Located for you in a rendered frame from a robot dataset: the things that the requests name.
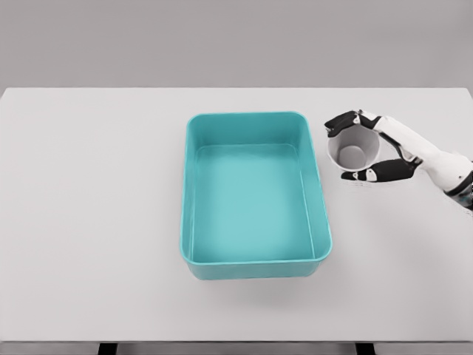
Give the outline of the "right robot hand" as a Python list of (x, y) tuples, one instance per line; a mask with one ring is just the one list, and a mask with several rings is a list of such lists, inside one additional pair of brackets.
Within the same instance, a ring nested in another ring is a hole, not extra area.
[(372, 183), (407, 180), (412, 178), (415, 170), (429, 159), (429, 155), (439, 152), (439, 148), (401, 122), (364, 109), (344, 112), (326, 121), (324, 126), (329, 138), (334, 138), (353, 126), (361, 126), (376, 132), (398, 153), (397, 159), (377, 162), (366, 169), (354, 172), (344, 172), (341, 174), (344, 180)]

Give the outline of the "white paper cup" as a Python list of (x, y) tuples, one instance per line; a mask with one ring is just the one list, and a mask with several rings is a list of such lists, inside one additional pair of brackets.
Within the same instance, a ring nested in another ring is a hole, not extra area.
[(357, 172), (373, 165), (379, 156), (379, 135), (362, 126), (351, 126), (329, 138), (327, 155), (344, 172)]

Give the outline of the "teal plastic basket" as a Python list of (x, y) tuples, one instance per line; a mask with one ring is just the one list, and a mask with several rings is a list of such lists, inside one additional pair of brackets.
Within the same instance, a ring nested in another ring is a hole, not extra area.
[(222, 112), (188, 121), (180, 253), (197, 279), (307, 277), (332, 246), (303, 115)]

